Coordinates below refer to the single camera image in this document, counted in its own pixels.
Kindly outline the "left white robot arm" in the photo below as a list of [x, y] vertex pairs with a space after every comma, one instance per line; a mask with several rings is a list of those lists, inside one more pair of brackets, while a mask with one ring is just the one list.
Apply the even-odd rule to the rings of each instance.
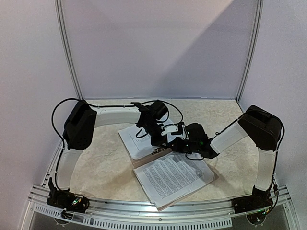
[[167, 143], [167, 136], [162, 135], [161, 119], [168, 113], [167, 106], [160, 100], [150, 105], [90, 105], [84, 100], [78, 101], [64, 124], [63, 151], [53, 177], [58, 189], [53, 193], [53, 201], [61, 208], [71, 204], [70, 195], [64, 191], [69, 189], [76, 162], [82, 151], [91, 145], [96, 127], [135, 124], [150, 136], [152, 146], [159, 147]]

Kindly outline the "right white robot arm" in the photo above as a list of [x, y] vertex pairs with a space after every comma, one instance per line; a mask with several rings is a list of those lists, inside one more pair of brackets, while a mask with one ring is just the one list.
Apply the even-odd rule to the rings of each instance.
[[284, 125], [277, 116], [251, 105], [213, 138], [207, 136], [200, 124], [191, 124], [187, 129], [187, 137], [175, 138], [169, 143], [169, 147], [178, 153], [198, 153], [206, 159], [216, 158], [242, 139], [250, 138], [258, 149], [259, 161], [254, 185], [258, 191], [249, 197], [248, 205], [252, 209], [258, 209], [266, 202], [264, 191], [267, 191], [273, 182], [277, 154], [284, 137]]

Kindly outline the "sparse printed paper sheet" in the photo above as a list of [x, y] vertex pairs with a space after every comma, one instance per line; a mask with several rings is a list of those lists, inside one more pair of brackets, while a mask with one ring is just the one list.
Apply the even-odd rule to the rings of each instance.
[[118, 134], [132, 160], [140, 160], [150, 156], [154, 149], [160, 148], [152, 146], [150, 135], [145, 135], [145, 130], [137, 128], [136, 125], [122, 129]]

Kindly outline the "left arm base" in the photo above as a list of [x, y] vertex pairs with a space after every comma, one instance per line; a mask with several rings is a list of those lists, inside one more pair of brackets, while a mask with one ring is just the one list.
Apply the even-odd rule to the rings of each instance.
[[69, 190], [58, 190], [49, 178], [48, 186], [50, 189], [47, 205], [64, 209], [66, 211], [85, 213], [89, 208], [90, 201], [83, 195], [71, 193]]

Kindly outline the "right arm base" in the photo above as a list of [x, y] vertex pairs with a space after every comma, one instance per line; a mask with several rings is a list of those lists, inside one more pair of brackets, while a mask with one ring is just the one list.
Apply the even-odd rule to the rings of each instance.
[[[273, 188], [274, 194], [276, 195], [276, 201], [273, 202], [271, 197], [271, 188]], [[249, 212], [253, 210], [263, 210], [268, 207], [269, 210], [265, 211], [264, 214], [268, 214], [277, 205], [279, 197], [278, 185], [271, 183], [269, 188], [265, 191], [257, 189], [256, 186], [252, 188], [252, 194], [231, 199], [231, 205], [235, 213]]]

